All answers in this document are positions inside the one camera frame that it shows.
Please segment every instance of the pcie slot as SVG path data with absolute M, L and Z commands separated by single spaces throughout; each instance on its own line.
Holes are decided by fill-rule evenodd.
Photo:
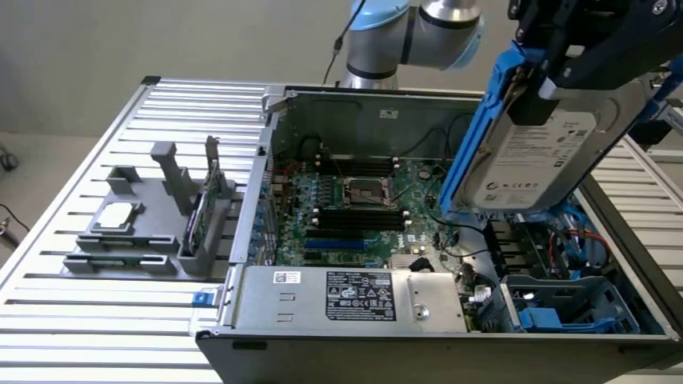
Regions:
M 364 250 L 365 242 L 348 240 L 305 240 L 304 248 L 317 250 Z

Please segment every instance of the blue latch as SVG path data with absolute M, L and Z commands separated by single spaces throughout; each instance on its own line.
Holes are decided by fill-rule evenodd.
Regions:
M 212 308 L 213 307 L 213 294 L 208 292 L 194 292 L 192 296 L 193 308 Z
M 526 332 L 605 334 L 616 323 L 613 318 L 601 318 L 585 324 L 561 324 L 553 308 L 524 308 L 518 314 L 521 328 Z

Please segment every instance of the sheet metal panel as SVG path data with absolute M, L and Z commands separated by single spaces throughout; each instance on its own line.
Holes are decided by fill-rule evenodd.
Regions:
M 110 167 L 129 164 L 140 176 L 161 177 L 146 156 L 160 138 L 176 141 L 178 164 L 202 178 L 202 143 L 208 134 L 217 136 L 221 168 L 241 184 L 237 192 L 244 191 L 264 127 L 262 91 L 261 84 L 184 79 L 140 87 L 0 271 L 0 382 L 220 382 L 188 337 L 189 318 L 216 314 L 193 310 L 189 300 L 201 288 L 220 285 L 220 268 L 216 282 L 74 280 L 60 278 L 58 272 L 76 233 L 109 191 L 104 179 Z M 617 145 L 593 176 L 683 291 L 683 243 L 664 236 L 666 230 L 683 230 L 683 210 L 636 154 L 628 141 Z M 236 201 L 225 242 L 238 208 Z M 669 374 L 681 371 L 677 366 L 665 375 L 642 372 L 612 384 L 680 382 Z

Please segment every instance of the ram slot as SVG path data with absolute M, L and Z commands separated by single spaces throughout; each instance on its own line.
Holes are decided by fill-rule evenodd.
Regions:
M 393 172 L 389 160 L 321 160 L 316 167 L 321 175 L 384 178 Z
M 321 210 L 321 230 L 404 230 L 402 212 L 385 210 Z
M 342 238 L 362 240 L 361 230 L 306 230 L 306 238 Z

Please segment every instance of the warning symbol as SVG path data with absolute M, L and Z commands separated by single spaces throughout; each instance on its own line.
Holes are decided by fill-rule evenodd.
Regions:
M 354 286 L 346 286 L 345 288 L 342 288 L 341 289 L 341 297 L 342 298 L 357 298 L 358 294 L 357 294 L 356 287 Z
M 338 288 L 336 286 L 328 286 L 328 298 L 338 297 Z

